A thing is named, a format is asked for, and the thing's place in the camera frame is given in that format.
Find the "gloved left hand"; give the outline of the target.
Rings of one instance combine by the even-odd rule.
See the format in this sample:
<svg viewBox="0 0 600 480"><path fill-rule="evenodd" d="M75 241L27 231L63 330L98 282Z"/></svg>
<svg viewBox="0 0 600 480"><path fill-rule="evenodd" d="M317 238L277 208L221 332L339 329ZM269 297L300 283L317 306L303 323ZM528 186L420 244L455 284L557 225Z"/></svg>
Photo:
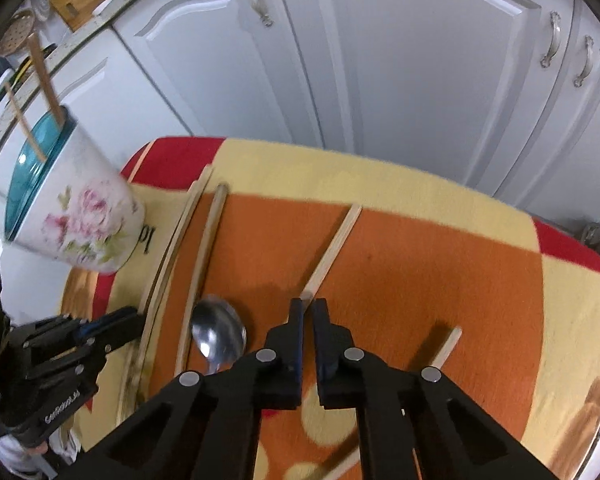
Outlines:
<svg viewBox="0 0 600 480"><path fill-rule="evenodd" d="M13 436L0 437L0 462L20 479L55 479L82 451L71 429L59 428L37 448L25 448Z"/></svg>

